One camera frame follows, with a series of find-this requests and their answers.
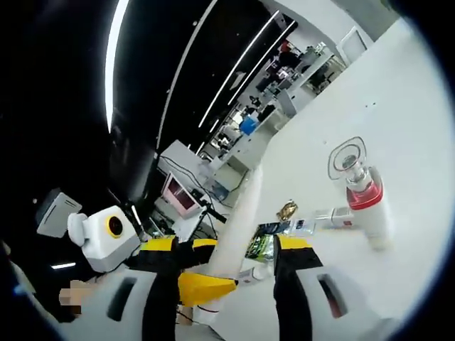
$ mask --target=red and white bottle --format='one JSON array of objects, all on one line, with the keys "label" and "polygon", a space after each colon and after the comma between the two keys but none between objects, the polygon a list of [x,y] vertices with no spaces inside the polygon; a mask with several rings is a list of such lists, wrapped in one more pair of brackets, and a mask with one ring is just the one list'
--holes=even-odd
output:
[{"label": "red and white bottle", "polygon": [[344,178],[353,221],[364,231],[370,246],[380,251],[392,244],[390,213],[382,178],[365,160],[365,143],[359,136],[353,137],[331,152],[328,176],[332,180]]}]

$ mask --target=led light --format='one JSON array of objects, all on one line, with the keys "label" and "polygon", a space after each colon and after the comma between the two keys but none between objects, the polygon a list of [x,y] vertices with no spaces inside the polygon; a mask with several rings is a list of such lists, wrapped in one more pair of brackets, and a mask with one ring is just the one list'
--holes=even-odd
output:
[{"label": "led light", "polygon": [[131,210],[133,211],[133,215],[136,218],[136,221],[139,225],[142,225],[141,220],[139,219],[139,216],[137,214],[136,208],[134,205],[131,206]]},{"label": "led light", "polygon": [[63,268],[70,268],[71,266],[75,266],[76,263],[67,263],[67,264],[60,264],[60,265],[52,265],[52,269],[63,269]]},{"label": "led light", "polygon": [[216,125],[218,124],[218,122],[220,121],[220,119],[217,119],[214,123],[214,125],[212,126],[212,129],[210,129],[209,133],[211,133],[213,131],[213,129],[215,129]]},{"label": "led light", "polygon": [[200,150],[202,149],[202,147],[204,147],[204,143],[201,143],[199,148],[198,148],[198,151],[196,151],[196,155],[199,154]]},{"label": "led light", "polygon": [[207,111],[205,112],[203,118],[201,119],[201,121],[199,122],[199,126],[198,128],[201,128],[202,127],[202,124],[204,123],[205,119],[207,118],[207,115],[209,113],[209,111],[212,109],[213,105],[215,104],[215,101],[217,100],[218,96],[220,96],[220,93],[222,92],[222,90],[224,89],[224,87],[226,86],[226,84],[228,83],[229,79],[231,78],[232,74],[236,71],[237,67],[239,66],[240,62],[242,62],[242,59],[246,56],[246,54],[248,53],[248,51],[250,50],[250,48],[256,43],[256,40],[261,36],[261,34],[265,31],[265,29],[268,27],[268,25],[270,25],[271,22],[273,22],[273,20],[275,19],[275,17],[278,15],[279,11],[276,11],[275,13],[273,13],[273,15],[270,17],[270,19],[263,25],[263,27],[261,28],[261,30],[257,33],[257,35],[253,38],[253,40],[251,40],[250,44],[247,46],[247,48],[245,49],[245,51],[243,51],[242,55],[240,56],[239,60],[235,63],[234,67],[232,68],[232,70],[229,72],[229,74],[227,75],[225,81],[221,84],[221,88],[218,90],[218,92],[216,93],[215,97],[213,98],[213,101],[210,103],[210,105],[208,106],[207,108]]},{"label": "led light", "polygon": [[282,34],[279,35],[278,39],[275,40],[275,42],[270,46],[270,48],[267,50],[267,52],[262,56],[261,59],[259,59],[259,62],[255,65],[255,67],[251,70],[251,72],[248,74],[248,76],[243,80],[242,84],[237,88],[237,91],[234,93],[234,96],[230,99],[230,101],[227,103],[227,105],[230,105],[234,98],[239,94],[239,91],[243,88],[243,86],[247,83],[249,78],[252,76],[252,74],[255,72],[255,70],[261,65],[261,63],[264,61],[264,58],[270,53],[270,51],[273,49],[273,47],[284,37],[284,35],[291,29],[291,27],[295,24],[295,21],[292,21],[289,26],[286,27],[286,29],[282,32]]},{"label": "led light", "polygon": [[114,112],[114,62],[119,40],[120,27],[122,26],[123,16],[128,7],[129,0],[119,0],[112,19],[111,31],[107,40],[106,65],[105,65],[105,101],[106,101],[106,121],[107,130],[111,132],[112,114]]}]

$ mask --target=computer monitor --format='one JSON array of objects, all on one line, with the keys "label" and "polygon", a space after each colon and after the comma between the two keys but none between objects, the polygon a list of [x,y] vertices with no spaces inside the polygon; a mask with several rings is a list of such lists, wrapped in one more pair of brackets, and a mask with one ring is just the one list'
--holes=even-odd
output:
[{"label": "computer monitor", "polygon": [[188,218],[200,212],[200,205],[196,199],[184,188],[173,173],[169,173],[161,193],[163,198],[177,210],[182,218]]}]

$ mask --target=blue object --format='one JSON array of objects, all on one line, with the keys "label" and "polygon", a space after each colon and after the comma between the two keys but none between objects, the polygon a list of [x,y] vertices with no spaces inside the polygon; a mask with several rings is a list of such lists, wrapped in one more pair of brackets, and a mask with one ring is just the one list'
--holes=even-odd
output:
[{"label": "blue object", "polygon": [[239,125],[240,131],[244,132],[248,136],[256,129],[257,122],[251,117],[246,117],[243,122]]}]

